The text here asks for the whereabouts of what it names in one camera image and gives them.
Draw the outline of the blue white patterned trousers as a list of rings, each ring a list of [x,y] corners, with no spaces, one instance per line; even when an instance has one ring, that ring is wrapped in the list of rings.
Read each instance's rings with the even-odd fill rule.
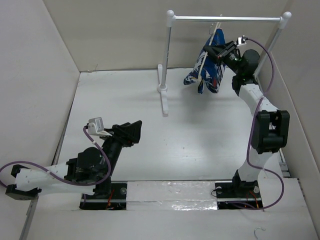
[[[195,62],[192,71],[183,79],[185,86],[198,83],[197,93],[203,94],[205,88],[213,94],[217,94],[225,73],[225,65],[217,65],[202,49]]]

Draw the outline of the beige plastic hanger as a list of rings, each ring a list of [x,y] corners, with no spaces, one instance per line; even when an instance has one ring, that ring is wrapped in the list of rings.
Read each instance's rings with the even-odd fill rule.
[[[211,92],[217,93],[220,88],[225,67],[222,63],[217,63],[213,47],[218,47],[225,43],[224,32],[221,28],[221,22],[217,22],[213,32],[205,43],[203,49],[194,65],[195,79],[198,82],[198,92],[202,93],[205,87]]]

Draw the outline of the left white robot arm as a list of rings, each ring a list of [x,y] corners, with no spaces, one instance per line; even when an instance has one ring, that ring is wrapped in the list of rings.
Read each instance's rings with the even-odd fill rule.
[[[14,183],[5,185],[5,194],[18,201],[62,193],[109,197],[121,151],[140,142],[142,124],[138,120],[105,128],[102,118],[91,118],[82,128],[91,147],[66,162],[46,167],[29,161],[9,163]]]

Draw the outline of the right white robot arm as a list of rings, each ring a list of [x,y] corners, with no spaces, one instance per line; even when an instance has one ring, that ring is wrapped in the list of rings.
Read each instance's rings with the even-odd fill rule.
[[[222,45],[206,45],[203,48],[217,65],[226,65],[234,72],[232,89],[249,107],[252,114],[246,159],[235,172],[232,183],[222,187],[243,197],[258,185],[258,176],[266,162],[285,147],[288,141],[290,114],[275,107],[260,90],[254,76],[260,55],[254,49],[243,54],[234,41]]]

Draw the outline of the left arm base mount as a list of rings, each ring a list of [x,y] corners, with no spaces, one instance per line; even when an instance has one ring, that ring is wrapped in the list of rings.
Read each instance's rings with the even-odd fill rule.
[[[128,183],[113,181],[108,196],[83,195],[79,208],[88,211],[121,211],[127,209]]]

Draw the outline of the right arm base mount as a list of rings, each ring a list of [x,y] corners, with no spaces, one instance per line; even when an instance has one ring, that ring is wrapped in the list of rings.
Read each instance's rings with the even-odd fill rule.
[[[215,181],[210,193],[216,198],[218,210],[260,209],[263,207],[258,182],[234,186],[231,180]]]

